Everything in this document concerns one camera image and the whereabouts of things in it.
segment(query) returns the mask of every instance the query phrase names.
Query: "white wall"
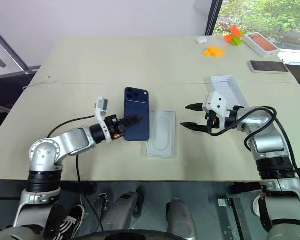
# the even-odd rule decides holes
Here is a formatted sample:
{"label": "white wall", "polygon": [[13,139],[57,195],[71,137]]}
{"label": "white wall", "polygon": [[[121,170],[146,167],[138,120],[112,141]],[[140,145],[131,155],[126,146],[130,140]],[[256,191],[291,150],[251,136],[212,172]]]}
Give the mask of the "white wall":
{"label": "white wall", "polygon": [[28,65],[66,36],[185,36],[206,31],[212,0],[0,0],[0,34]]}

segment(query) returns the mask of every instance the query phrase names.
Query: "black cable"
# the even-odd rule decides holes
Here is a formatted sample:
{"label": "black cable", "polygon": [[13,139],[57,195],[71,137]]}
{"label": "black cable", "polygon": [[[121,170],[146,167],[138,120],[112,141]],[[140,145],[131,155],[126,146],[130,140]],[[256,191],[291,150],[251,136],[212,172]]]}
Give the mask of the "black cable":
{"label": "black cable", "polygon": [[251,139],[254,135],[257,135],[258,133],[261,133],[263,130],[265,130],[266,128],[268,128],[268,127],[276,120],[276,118],[277,118],[277,111],[276,111],[273,107],[270,107],[270,106],[264,106],[264,108],[267,108],[267,109],[272,110],[273,113],[270,113],[270,115],[271,115],[272,118],[271,118],[271,120],[270,120],[266,125],[264,125],[264,126],[263,126],[262,128],[260,128],[259,130],[257,130],[257,131],[255,131],[255,132],[251,133],[250,135],[248,135],[248,136],[244,139],[244,141],[243,141],[244,146],[245,146],[245,148],[248,149],[250,152],[251,152],[251,148],[248,146],[248,141],[249,141],[249,139]]}
{"label": "black cable", "polygon": [[60,127],[62,127],[63,125],[66,125],[66,124],[69,124],[69,123],[72,123],[72,122],[75,122],[75,121],[79,121],[79,120],[84,120],[84,119],[92,119],[94,117],[94,115],[92,116],[85,116],[85,117],[80,117],[80,118],[76,118],[76,119],[72,119],[72,120],[69,120],[69,121],[66,121],[64,123],[61,123],[59,126],[56,126],[47,136],[47,138],[50,138],[51,135]]}
{"label": "black cable", "polygon": [[296,172],[296,174],[298,175],[299,179],[300,179],[300,171],[299,171],[299,168],[298,168],[298,165],[297,165],[297,162],[296,162],[296,158],[295,158],[295,154],[294,154],[294,151],[292,149],[292,145],[291,145],[291,142],[289,140],[289,137],[284,129],[284,127],[282,126],[281,122],[279,121],[278,118],[275,119],[275,122],[276,124],[278,125],[278,127],[280,128],[281,132],[282,132],[282,135],[286,141],[286,144],[288,145],[288,149],[289,149],[289,152],[290,152],[290,157],[291,157],[291,162],[292,162],[292,165],[294,167],[294,170]]}
{"label": "black cable", "polygon": [[256,111],[265,111],[267,112],[268,114],[270,115],[273,115],[273,113],[265,108],[265,107],[256,107],[254,109],[252,109],[251,111],[247,112],[245,115],[243,115],[240,119],[236,120],[235,122],[233,122],[230,126],[226,127],[225,129],[217,132],[217,133],[212,133],[211,130],[212,130],[212,126],[211,125],[207,125],[206,128],[207,128],[207,133],[213,137],[216,137],[216,136],[220,136],[226,132],[228,132],[229,130],[233,129],[234,127],[236,127],[239,123],[241,123],[243,120],[245,120],[247,117],[249,117],[251,114],[255,113]]}
{"label": "black cable", "polygon": [[105,231],[104,226],[102,225],[101,220],[100,220],[94,206],[91,204],[89,198],[87,197],[87,195],[85,194],[85,192],[82,188],[82,183],[81,183],[81,178],[80,178],[80,171],[79,171],[79,155],[75,156],[75,167],[76,167],[76,174],[78,176],[78,184],[79,184],[80,191],[81,191],[82,195],[85,197],[86,201],[89,203],[91,209],[93,210],[93,212],[94,212],[94,214],[95,214],[95,216],[96,216],[96,218],[97,218],[97,220],[98,220],[98,222],[101,226],[101,231],[104,232]]}

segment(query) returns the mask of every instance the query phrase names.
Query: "smartphone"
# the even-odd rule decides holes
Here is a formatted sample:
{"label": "smartphone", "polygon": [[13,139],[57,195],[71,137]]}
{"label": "smartphone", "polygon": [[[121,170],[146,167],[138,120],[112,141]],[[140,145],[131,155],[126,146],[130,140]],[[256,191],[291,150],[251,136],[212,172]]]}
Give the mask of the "smartphone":
{"label": "smartphone", "polygon": [[251,71],[260,74],[287,74],[289,70],[281,61],[250,61]]}
{"label": "smartphone", "polygon": [[142,89],[127,87],[124,91],[124,117],[140,115],[140,123],[124,131],[127,141],[148,141],[150,137],[149,92]]}

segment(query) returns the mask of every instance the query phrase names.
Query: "black cable on floor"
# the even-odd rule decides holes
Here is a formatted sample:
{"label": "black cable on floor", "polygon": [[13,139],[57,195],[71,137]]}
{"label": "black cable on floor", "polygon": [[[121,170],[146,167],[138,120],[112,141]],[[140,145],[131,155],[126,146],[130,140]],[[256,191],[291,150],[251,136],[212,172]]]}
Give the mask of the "black cable on floor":
{"label": "black cable on floor", "polygon": [[102,225],[101,220],[100,220],[94,206],[91,204],[89,198],[84,193],[84,190],[82,188],[82,183],[81,183],[81,178],[80,178],[80,171],[79,171],[79,155],[75,156],[75,167],[76,167],[76,174],[78,176],[78,184],[79,184],[80,191],[81,191],[82,195],[84,196],[84,198],[86,199],[86,201],[88,202],[88,204],[90,205],[91,209],[93,210],[93,212],[94,212],[94,214],[95,214],[95,216],[96,216],[96,218],[97,218],[97,220],[98,220],[98,222],[101,226],[101,231],[104,232],[105,231],[104,226]]}

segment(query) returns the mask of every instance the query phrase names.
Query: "orange toy block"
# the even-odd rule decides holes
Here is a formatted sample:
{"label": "orange toy block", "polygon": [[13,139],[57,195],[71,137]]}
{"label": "orange toy block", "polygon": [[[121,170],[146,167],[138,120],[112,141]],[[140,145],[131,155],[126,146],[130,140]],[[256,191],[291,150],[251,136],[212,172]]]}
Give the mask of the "orange toy block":
{"label": "orange toy block", "polygon": [[237,38],[242,37],[242,32],[239,31],[239,29],[236,26],[230,27],[230,31],[233,35],[235,35]]}
{"label": "orange toy block", "polygon": [[225,54],[226,52],[223,49],[218,49],[215,46],[210,46],[203,52],[203,54],[207,57],[214,56],[214,57],[220,57],[221,55]]}
{"label": "orange toy block", "polygon": [[230,42],[232,41],[232,35],[229,34],[229,35],[224,36],[224,40],[225,40],[226,42],[230,43]]}

